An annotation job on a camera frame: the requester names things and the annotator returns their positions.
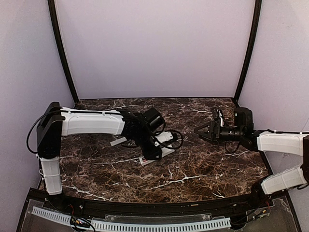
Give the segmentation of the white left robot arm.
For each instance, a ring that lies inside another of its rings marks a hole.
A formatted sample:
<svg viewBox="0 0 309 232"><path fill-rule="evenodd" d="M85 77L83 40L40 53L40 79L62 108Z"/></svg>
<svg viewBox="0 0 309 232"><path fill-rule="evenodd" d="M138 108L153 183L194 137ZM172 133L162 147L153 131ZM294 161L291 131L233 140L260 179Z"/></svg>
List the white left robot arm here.
<svg viewBox="0 0 309 232"><path fill-rule="evenodd" d="M165 126L161 114L151 108L144 113L129 110L91 111L61 107L52 102L45 113L39 117L33 128L37 129L37 151L42 176L47 193L62 193L59 155L61 138L73 134L111 134L121 135L132 140L142 150L147 160L159 160L162 157L162 144L172 139L172 134L157 131Z"/></svg>

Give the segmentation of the white remote battery cover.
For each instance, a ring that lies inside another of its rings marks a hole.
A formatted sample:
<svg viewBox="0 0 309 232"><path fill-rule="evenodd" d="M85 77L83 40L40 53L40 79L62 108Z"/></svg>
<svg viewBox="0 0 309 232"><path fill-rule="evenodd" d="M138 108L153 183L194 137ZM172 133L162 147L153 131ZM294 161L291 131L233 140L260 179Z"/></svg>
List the white remote battery cover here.
<svg viewBox="0 0 309 232"><path fill-rule="evenodd" d="M110 145L111 146L116 146L116 145L122 144L122 143L124 143L126 141L127 141L126 137L123 137L123 138L120 138L120 139L117 139L117 140L114 140L114 141L110 142Z"/></svg>

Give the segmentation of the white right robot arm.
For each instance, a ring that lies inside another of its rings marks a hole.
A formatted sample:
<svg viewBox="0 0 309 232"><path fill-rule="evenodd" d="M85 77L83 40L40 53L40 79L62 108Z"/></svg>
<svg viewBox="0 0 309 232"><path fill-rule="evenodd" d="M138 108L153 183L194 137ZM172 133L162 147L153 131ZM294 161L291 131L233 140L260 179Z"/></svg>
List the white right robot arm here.
<svg viewBox="0 0 309 232"><path fill-rule="evenodd" d="M250 151L279 152L299 155L302 164L283 172L272 174L255 182L251 187L248 204L257 208L272 194L290 189L303 189L309 185L309 134L308 132L284 132L255 130L253 113L245 107L234 110L234 125L225 122L222 110L212 108L213 120L194 129L204 141L217 144L236 141Z"/></svg>

